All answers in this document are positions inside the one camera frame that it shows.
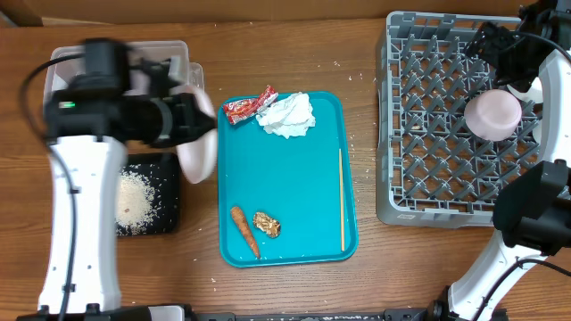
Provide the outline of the white napkin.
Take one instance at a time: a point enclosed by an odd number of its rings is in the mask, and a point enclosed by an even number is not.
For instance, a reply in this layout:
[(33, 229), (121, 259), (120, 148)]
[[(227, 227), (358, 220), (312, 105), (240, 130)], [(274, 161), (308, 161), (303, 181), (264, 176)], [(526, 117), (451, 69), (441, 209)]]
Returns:
[(302, 92), (272, 103), (255, 118), (266, 133), (285, 139), (305, 136), (309, 128), (316, 126), (310, 97)]

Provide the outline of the pink bowl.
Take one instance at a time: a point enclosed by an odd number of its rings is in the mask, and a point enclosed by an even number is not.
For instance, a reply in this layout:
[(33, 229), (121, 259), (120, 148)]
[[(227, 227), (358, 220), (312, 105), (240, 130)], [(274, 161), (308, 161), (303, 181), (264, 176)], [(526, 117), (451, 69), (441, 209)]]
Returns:
[(476, 136), (493, 142), (510, 137), (522, 117), (518, 99), (509, 92), (492, 89), (470, 100), (464, 110), (468, 129)]

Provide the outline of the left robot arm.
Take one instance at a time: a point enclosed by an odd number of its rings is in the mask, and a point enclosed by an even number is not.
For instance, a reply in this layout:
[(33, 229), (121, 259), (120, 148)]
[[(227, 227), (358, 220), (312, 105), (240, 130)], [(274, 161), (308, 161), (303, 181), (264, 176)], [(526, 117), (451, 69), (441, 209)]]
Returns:
[(85, 40), (82, 73), (44, 104), (34, 134), (53, 182), (48, 269), (36, 320), (189, 320), (185, 304), (123, 307), (116, 262), (120, 169), (127, 142), (175, 148), (197, 184), (217, 160), (217, 116), (209, 96), (174, 73), (175, 61), (146, 45)]

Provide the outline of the pink round plate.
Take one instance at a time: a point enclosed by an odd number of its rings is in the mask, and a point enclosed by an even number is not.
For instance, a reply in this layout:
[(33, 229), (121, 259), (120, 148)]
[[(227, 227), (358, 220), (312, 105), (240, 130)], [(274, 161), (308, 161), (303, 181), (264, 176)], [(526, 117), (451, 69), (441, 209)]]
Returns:
[(214, 170), (218, 157), (218, 120), (210, 97), (197, 86), (178, 88), (180, 94), (190, 94), (190, 111), (194, 118), (189, 142), (176, 146), (178, 162), (186, 180), (198, 184)]

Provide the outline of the white cup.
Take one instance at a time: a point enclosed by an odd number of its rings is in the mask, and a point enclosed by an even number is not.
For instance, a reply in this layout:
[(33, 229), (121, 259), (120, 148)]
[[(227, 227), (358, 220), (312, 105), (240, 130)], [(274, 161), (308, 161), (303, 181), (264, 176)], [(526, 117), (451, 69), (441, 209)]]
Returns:
[(530, 88), (526, 92), (520, 92), (512, 85), (507, 85), (507, 88), (518, 100), (524, 103), (529, 101), (533, 101), (534, 103), (543, 103), (542, 83), (538, 78), (534, 79)]
[(533, 129), (532, 135), (533, 135), (534, 141), (537, 144), (541, 144), (541, 142), (542, 142), (542, 121), (541, 120), (539, 120), (537, 122), (537, 126)]

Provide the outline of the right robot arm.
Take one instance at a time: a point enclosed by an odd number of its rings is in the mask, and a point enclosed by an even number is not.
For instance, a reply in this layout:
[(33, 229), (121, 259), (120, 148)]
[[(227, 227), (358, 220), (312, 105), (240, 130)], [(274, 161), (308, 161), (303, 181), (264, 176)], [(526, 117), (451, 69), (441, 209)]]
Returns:
[(570, 3), (523, 6), (515, 30), (482, 24), (465, 53), (496, 70), (495, 83), (529, 90), (542, 85), (538, 163), (506, 185), (492, 214), (494, 232), (468, 272), (446, 287), (424, 320), (505, 320), (496, 307), (532, 267), (570, 245)]

